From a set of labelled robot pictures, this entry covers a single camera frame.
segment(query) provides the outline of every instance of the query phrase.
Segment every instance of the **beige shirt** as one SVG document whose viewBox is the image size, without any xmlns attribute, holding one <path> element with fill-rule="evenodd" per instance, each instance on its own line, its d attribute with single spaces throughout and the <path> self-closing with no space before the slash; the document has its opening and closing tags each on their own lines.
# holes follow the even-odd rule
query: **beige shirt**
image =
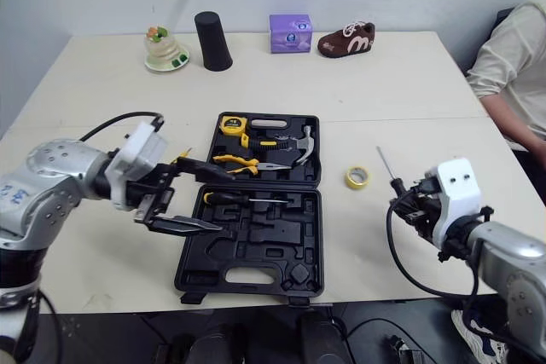
<svg viewBox="0 0 546 364">
<path fill-rule="evenodd" d="M 468 83 L 478 97 L 501 94 L 546 140 L 546 0 L 518 6 L 479 50 Z M 512 149 L 525 149 L 508 141 Z"/>
</svg>

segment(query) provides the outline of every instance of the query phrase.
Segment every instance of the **table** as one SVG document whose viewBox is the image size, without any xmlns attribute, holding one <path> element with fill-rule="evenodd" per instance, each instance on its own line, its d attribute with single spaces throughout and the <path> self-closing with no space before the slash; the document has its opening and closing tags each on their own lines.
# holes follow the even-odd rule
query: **table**
<svg viewBox="0 0 546 364">
<path fill-rule="evenodd" d="M 468 157 L 484 204 L 496 209 L 495 219 L 543 239 L 542 202 L 434 33 L 378 33 L 371 53 L 337 61 L 314 53 L 269 55 L 266 35 L 232 34 L 228 44 L 235 64 L 221 73 L 198 66 L 194 35 L 183 35 L 181 40 L 193 53 L 192 63 L 181 72 L 156 75 L 147 72 L 140 60 L 140 36 L 74 38 L 0 142 L 0 169 L 15 168 L 40 142 L 60 136 L 78 138 L 105 118 L 137 109 L 165 114 L 161 134 L 170 143 L 165 161 L 186 147 L 194 148 L 193 158 L 204 159 L 222 111 L 315 113 L 321 119 L 319 190 L 326 288 L 313 303 L 426 294 L 396 270 L 387 249 L 384 218 L 393 192 L 376 145 L 381 145 L 407 183 L 442 161 Z M 421 48 L 416 48 L 411 60 L 412 53 L 400 44 Z M 122 49 L 128 53 L 125 59 L 120 59 Z M 391 74 L 387 76 L 388 67 Z M 258 72 L 263 88 L 258 87 Z M 282 72 L 290 81 L 268 100 Z M 352 77 L 344 77 L 348 72 Z M 444 82 L 439 77 L 437 84 L 423 80 L 430 72 Z M 310 88 L 311 80 L 316 80 L 317 90 Z M 362 82 L 367 85 L 358 90 Z M 334 84 L 342 85 L 331 90 Z M 404 92 L 398 87 L 402 84 Z M 289 97 L 288 90 L 293 91 L 290 104 L 282 100 Z M 360 103 L 372 95 L 371 90 L 375 95 L 371 102 Z M 381 105 L 381 98 L 398 103 Z M 128 120 L 90 143 L 103 150 L 117 147 L 135 123 Z M 343 183 L 343 174 L 352 165 L 363 165 L 371 174 L 369 186 L 362 191 L 352 191 Z M 174 188 L 177 196 L 169 214 L 189 215 L 199 184 L 191 176 L 182 176 Z M 471 274 L 462 262 L 438 263 L 435 249 L 419 239 L 412 227 L 397 218 L 393 226 L 400 257 L 416 278 L 444 291 L 468 292 Z M 150 233 L 133 223 L 131 214 L 116 211 L 107 201 L 85 201 L 51 246 L 43 268 L 43 288 L 62 313 L 208 309 L 284 301 L 209 294 L 199 306 L 181 305 L 172 282 L 183 241 Z M 481 289 L 489 291 L 486 286 Z"/>
</svg>

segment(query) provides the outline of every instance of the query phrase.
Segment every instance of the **black cup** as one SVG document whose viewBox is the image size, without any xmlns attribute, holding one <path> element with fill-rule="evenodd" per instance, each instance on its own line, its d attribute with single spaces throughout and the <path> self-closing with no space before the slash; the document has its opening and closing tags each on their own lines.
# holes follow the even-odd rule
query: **black cup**
<svg viewBox="0 0 546 364">
<path fill-rule="evenodd" d="M 212 72 L 227 70 L 233 64 L 225 42 L 220 16 L 214 12 L 195 15 L 195 27 L 203 53 L 203 65 Z"/>
</svg>

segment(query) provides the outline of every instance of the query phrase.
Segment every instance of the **sleeve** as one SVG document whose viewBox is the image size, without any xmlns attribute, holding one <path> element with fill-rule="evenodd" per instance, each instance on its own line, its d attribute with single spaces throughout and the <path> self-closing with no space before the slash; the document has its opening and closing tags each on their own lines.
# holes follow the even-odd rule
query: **sleeve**
<svg viewBox="0 0 546 364">
<path fill-rule="evenodd" d="M 479 98 L 500 93 L 546 48 L 546 16 L 532 4 L 514 10 L 478 53 L 468 83 Z"/>
</svg>

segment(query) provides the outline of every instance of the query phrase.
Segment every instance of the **tape measure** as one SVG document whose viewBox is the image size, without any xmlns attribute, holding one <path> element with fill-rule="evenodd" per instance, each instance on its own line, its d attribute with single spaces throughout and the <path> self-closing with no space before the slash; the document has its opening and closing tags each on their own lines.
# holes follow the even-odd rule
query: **tape measure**
<svg viewBox="0 0 546 364">
<path fill-rule="evenodd" d="M 247 119 L 224 115 L 220 122 L 220 130 L 225 136 L 243 136 L 247 129 Z"/>
<path fill-rule="evenodd" d="M 362 189 L 369 182 L 369 173 L 362 166 L 353 166 L 345 173 L 345 182 L 351 189 Z"/>
</svg>

